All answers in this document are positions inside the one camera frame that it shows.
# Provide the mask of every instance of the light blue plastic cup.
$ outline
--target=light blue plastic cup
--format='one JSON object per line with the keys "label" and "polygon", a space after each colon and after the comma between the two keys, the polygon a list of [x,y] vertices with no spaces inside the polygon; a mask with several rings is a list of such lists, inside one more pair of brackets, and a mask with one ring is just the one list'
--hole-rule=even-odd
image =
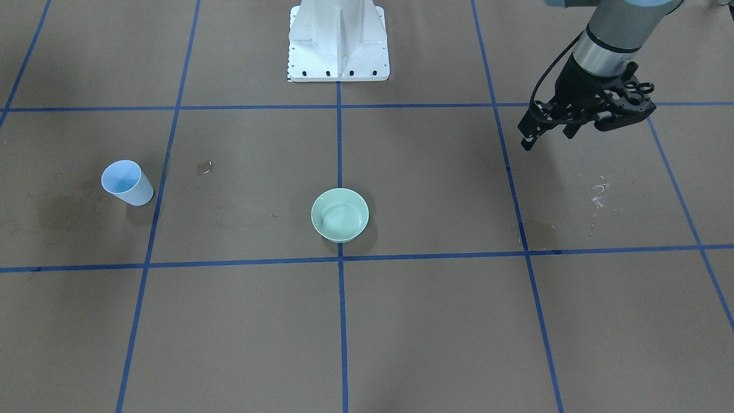
{"label": "light blue plastic cup", "polygon": [[334,243],[353,240],[367,226],[369,208],[353,190],[335,188],[322,193],[311,208],[311,223],[324,238]]}
{"label": "light blue plastic cup", "polygon": [[121,160],[102,173],[102,188],[128,204],[139,207],[153,198],[153,186],[137,163]]}

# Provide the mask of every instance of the grid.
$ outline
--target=grid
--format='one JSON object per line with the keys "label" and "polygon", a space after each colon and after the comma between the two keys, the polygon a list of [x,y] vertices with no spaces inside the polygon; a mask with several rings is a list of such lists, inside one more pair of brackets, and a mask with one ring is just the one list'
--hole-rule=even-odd
{"label": "grid", "polygon": [[[142,278],[140,281],[139,292],[137,296],[137,305],[135,307],[134,319],[132,323],[132,329],[130,333],[128,350],[126,354],[123,376],[120,382],[120,392],[117,400],[117,412],[123,410],[123,402],[125,400],[126,384],[128,380],[128,374],[130,370],[131,360],[134,356],[134,346],[137,334],[137,326],[140,317],[140,311],[144,302],[145,296],[145,285],[148,277],[148,271],[151,268],[173,268],[173,267],[216,267],[216,266],[242,266],[242,265],[287,265],[297,263],[314,263],[314,262],[337,262],[338,263],[338,281],[339,281],[339,302],[340,302],[340,316],[341,316],[341,367],[342,367],[342,402],[343,411],[347,413],[349,411],[349,394],[348,394],[348,360],[347,360],[347,331],[346,331],[346,300],[345,300],[345,285],[344,285],[344,263],[345,262],[356,262],[356,261],[377,261],[377,260],[410,260],[410,259],[470,259],[479,257],[502,257],[502,256],[518,256],[524,257],[526,261],[528,277],[530,279],[535,307],[537,311],[537,317],[539,321],[539,328],[541,331],[543,344],[545,346],[545,354],[548,360],[548,369],[550,371],[551,380],[553,382],[553,391],[555,393],[556,404],[559,412],[564,411],[562,395],[559,389],[558,382],[556,380],[556,371],[553,363],[553,354],[551,351],[551,342],[548,338],[548,332],[545,327],[545,318],[543,316],[542,304],[538,293],[534,269],[533,269],[533,256],[547,256],[547,255],[576,255],[576,254],[620,254],[620,253],[641,253],[641,252],[654,252],[654,251],[699,251],[701,258],[708,271],[708,275],[711,278],[711,283],[715,289],[719,300],[722,305],[722,309],[727,316],[729,324],[734,331],[734,318],[732,312],[724,298],[722,290],[716,279],[716,274],[711,267],[708,260],[707,251],[712,250],[734,250],[734,244],[704,244],[702,243],[696,226],[691,214],[688,211],[686,202],[684,200],[683,193],[678,186],[677,180],[673,169],[671,168],[668,159],[665,154],[664,147],[658,138],[658,133],[655,129],[655,124],[651,118],[647,119],[647,125],[650,127],[650,131],[653,134],[655,144],[657,145],[660,156],[665,165],[666,171],[669,175],[671,183],[675,189],[680,207],[682,208],[688,226],[690,227],[691,233],[695,239],[695,245],[661,245],[661,246],[646,246],[646,247],[635,247],[635,248],[591,248],[591,249],[559,249],[559,250],[531,250],[528,247],[528,240],[526,231],[523,227],[523,217],[520,211],[520,205],[517,200],[517,193],[515,189],[515,183],[512,177],[512,168],[510,165],[509,157],[507,154],[506,143],[503,133],[503,125],[498,108],[500,107],[524,107],[526,103],[513,103],[513,102],[497,102],[495,98],[495,90],[492,81],[492,75],[490,73],[490,61],[491,59],[487,56],[486,48],[484,47],[484,38],[482,36],[482,28],[479,23],[479,17],[476,9],[475,0],[470,0],[470,5],[473,12],[474,23],[476,25],[476,35],[479,40],[479,51],[482,55],[482,61],[484,63],[484,71],[487,77],[487,87],[490,92],[490,102],[478,102],[478,103],[455,103],[455,104],[342,104],[341,99],[341,84],[336,82],[335,84],[335,95],[336,104],[313,104],[313,105],[182,105],[181,101],[184,94],[184,88],[186,85],[186,73],[189,67],[189,59],[191,57],[192,49],[195,44],[195,34],[197,27],[197,20],[201,5],[201,0],[196,0],[194,17],[189,32],[189,41],[186,49],[186,57],[183,61],[183,67],[181,70],[181,80],[178,88],[178,97],[176,103],[172,106],[147,106],[147,107],[13,107],[12,102],[15,94],[18,90],[18,86],[23,78],[23,73],[26,70],[26,66],[32,56],[34,46],[37,39],[43,29],[43,24],[48,14],[48,9],[51,6],[52,0],[47,0],[43,8],[43,13],[38,22],[35,34],[28,47],[27,53],[20,67],[18,75],[15,78],[15,83],[12,86],[12,90],[9,94],[4,107],[0,109],[0,127],[2,127],[5,118],[8,113],[11,112],[108,112],[108,111],[140,111],[140,110],[167,110],[173,111],[173,120],[170,127],[170,135],[168,138],[168,144],[165,154],[165,159],[162,168],[161,181],[157,190],[155,212],[153,213],[153,221],[150,226],[150,236],[148,240],[148,249],[145,255],[144,262],[135,262],[128,264],[114,264],[114,265],[57,265],[57,266],[37,266],[37,267],[0,267],[0,273],[25,273],[25,272],[52,272],[52,271],[66,271],[66,270],[116,270],[116,269],[139,269],[142,270]],[[680,101],[669,101],[669,102],[658,102],[659,106],[734,106],[734,101],[707,101],[707,102],[680,102]],[[499,133],[500,144],[502,148],[502,154],[504,163],[506,166],[507,180],[510,192],[512,194],[513,203],[515,207],[515,215],[517,219],[517,226],[520,232],[520,239],[522,244],[521,251],[488,251],[480,253],[455,253],[455,254],[394,254],[394,255],[368,255],[368,256],[345,256],[344,245],[338,245],[337,256],[320,256],[320,257],[303,257],[303,258],[279,258],[279,259],[240,259],[240,260],[220,260],[220,261],[196,261],[196,262],[151,262],[151,256],[153,253],[153,245],[156,240],[156,230],[158,227],[159,215],[161,210],[161,202],[164,195],[165,184],[166,184],[166,172],[167,164],[170,159],[171,148],[175,139],[176,126],[178,122],[179,113],[182,110],[221,110],[221,109],[331,109],[336,111],[336,131],[337,131],[337,182],[338,186],[342,187],[342,112],[344,110],[353,109],[389,109],[389,108],[435,108],[435,107],[486,107],[492,108],[496,127]]]}

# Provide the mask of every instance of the blue joint cap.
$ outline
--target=blue joint cap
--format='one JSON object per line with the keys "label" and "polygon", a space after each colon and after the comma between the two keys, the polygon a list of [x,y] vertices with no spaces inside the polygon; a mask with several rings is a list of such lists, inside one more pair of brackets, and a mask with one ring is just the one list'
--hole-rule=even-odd
{"label": "blue joint cap", "polygon": [[663,4],[668,4],[671,1],[673,0],[625,0],[625,3],[639,7],[657,7],[662,6]]}

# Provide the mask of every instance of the white metal bracket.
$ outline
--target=white metal bracket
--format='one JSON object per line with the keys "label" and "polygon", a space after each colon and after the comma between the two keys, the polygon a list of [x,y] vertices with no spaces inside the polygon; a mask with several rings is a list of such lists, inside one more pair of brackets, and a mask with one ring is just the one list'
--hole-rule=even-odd
{"label": "white metal bracket", "polygon": [[390,76],[385,11],[372,0],[302,0],[290,20],[289,81],[369,82]]}

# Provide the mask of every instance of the light green bowl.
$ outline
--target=light green bowl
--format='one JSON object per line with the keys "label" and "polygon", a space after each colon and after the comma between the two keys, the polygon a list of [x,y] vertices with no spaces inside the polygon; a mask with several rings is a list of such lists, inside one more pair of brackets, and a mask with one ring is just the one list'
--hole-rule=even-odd
{"label": "light green bowl", "polygon": [[311,223],[324,238],[346,243],[367,226],[369,208],[353,190],[335,188],[322,193],[311,208]]}

